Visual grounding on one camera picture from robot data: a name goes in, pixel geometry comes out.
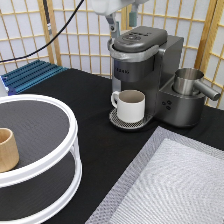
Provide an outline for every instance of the drip tray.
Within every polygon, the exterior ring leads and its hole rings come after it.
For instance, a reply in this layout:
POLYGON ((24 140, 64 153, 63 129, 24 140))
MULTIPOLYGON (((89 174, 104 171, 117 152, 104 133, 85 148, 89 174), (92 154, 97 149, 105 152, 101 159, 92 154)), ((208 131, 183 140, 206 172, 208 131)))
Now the drip tray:
POLYGON ((118 117, 117 117, 117 109, 114 108, 110 114, 109 114, 109 119, 110 122, 117 128, 123 130, 123 131, 137 131, 143 127, 145 127, 150 120, 152 120, 153 116, 149 115, 149 114, 145 114, 145 117, 136 123, 126 123, 121 121, 118 117))

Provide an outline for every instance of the black table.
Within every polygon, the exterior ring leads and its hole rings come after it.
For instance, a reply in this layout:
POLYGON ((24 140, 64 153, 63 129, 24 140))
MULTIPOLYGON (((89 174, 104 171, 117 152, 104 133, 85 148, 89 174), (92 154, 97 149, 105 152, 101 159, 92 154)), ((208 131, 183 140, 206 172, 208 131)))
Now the black table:
POLYGON ((109 122, 111 92, 111 80, 75 69, 24 92, 63 101, 78 121, 81 184, 70 203, 47 224, 85 223, 158 126, 224 150, 224 111, 205 106, 194 128, 178 129, 154 120, 139 132, 126 133, 109 122))

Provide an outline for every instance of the tan cup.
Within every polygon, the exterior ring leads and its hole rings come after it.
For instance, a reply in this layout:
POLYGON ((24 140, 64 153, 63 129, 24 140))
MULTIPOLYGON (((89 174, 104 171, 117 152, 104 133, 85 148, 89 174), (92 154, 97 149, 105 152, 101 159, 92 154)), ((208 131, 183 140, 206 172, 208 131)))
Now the tan cup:
POLYGON ((11 170, 19 162, 19 153, 13 132, 0 128, 0 173, 11 170))

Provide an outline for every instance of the mug handle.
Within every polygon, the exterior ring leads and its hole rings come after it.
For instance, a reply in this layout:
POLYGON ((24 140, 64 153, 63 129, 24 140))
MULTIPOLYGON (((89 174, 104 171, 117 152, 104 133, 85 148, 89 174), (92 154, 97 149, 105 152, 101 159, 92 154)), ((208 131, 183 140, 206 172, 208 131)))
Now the mug handle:
POLYGON ((115 103, 115 97, 116 97, 116 99, 118 99, 118 97, 119 97, 119 92, 118 91, 115 91, 115 92, 113 92, 112 93, 112 95, 111 95, 111 103, 112 103, 112 105, 115 107, 115 108, 117 108, 117 104, 115 103))

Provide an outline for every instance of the metal milk frother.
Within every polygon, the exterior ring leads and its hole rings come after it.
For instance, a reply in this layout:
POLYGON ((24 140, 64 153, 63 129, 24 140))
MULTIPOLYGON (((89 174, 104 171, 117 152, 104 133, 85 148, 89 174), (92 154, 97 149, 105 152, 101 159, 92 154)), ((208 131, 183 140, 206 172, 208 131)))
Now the metal milk frother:
POLYGON ((182 68, 175 72, 174 90, 185 96, 192 96, 202 92, 211 100, 216 101, 221 94, 202 82, 204 74, 194 68, 182 68))

